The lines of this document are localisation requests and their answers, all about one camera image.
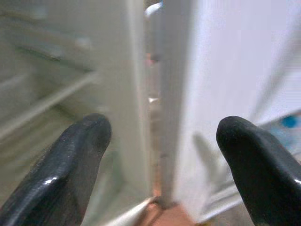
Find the floor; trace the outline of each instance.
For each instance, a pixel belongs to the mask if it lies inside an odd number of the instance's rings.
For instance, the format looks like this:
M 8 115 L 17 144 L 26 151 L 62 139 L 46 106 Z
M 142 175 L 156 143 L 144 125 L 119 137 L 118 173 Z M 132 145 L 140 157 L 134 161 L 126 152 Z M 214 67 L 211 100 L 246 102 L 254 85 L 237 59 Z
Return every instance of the floor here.
M 243 204 L 238 205 L 204 224 L 195 225 L 180 206 L 162 210 L 159 205 L 148 206 L 136 226 L 253 226 L 249 214 Z

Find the white refrigerator wall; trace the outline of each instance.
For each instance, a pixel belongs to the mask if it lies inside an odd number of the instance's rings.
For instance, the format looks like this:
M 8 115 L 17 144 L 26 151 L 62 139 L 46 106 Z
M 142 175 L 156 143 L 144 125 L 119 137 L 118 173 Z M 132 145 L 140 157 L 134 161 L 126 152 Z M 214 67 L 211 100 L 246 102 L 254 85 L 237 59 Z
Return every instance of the white refrigerator wall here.
M 165 3 L 168 11 L 172 1 Z M 185 64 L 173 199 L 203 221 L 241 201 L 232 194 L 211 212 L 206 209 L 210 195 L 229 179 L 215 140 L 219 121 L 238 115 L 256 124 L 300 109 L 300 61 L 293 72 L 290 65 L 300 49 L 301 1 L 174 1 L 178 10 L 183 4 L 191 4 L 191 15 L 180 19 L 189 26 L 186 49 L 173 56 Z M 165 17 L 168 22 L 171 16 Z M 292 98 L 274 111 L 285 102 L 279 93 Z

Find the refrigerator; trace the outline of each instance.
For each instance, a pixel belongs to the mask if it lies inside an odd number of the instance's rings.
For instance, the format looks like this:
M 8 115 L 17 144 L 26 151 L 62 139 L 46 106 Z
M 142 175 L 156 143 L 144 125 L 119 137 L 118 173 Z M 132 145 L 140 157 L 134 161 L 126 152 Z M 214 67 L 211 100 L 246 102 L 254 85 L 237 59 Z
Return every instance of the refrigerator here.
M 83 226 L 148 204 L 202 223 L 242 202 L 218 122 L 242 116 L 300 159 L 301 2 L 0 1 L 0 205 L 83 116 L 112 139 Z

